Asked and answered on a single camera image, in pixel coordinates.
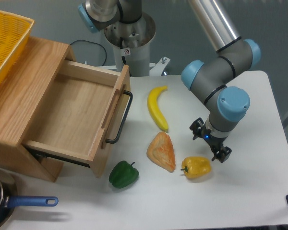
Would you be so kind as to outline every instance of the wooden cabinet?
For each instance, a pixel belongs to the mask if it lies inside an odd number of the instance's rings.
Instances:
[[[99,177],[129,97],[121,73],[75,62],[68,44],[30,37],[0,86],[0,167],[55,181],[63,166],[42,153],[89,166]]]

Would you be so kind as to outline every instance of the bolt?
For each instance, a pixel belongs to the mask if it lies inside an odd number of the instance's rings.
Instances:
[[[166,59],[165,57],[163,57],[161,63],[164,64],[166,60],[167,60],[167,59]]]

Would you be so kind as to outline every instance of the label sticker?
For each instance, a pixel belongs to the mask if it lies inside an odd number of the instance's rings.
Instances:
[[[130,55],[130,54],[131,54],[130,48],[120,49],[120,55],[121,55],[121,56],[128,56],[128,55]]]

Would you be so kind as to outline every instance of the yellow bell pepper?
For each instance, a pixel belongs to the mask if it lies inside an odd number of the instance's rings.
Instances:
[[[182,171],[187,178],[197,178],[211,171],[210,161],[205,157],[187,157],[181,163]]]

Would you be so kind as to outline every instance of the blue pan handle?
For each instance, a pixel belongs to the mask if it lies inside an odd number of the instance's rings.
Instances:
[[[13,208],[17,206],[42,206],[54,207],[58,204],[59,199],[55,196],[10,196],[6,200],[5,207]]]

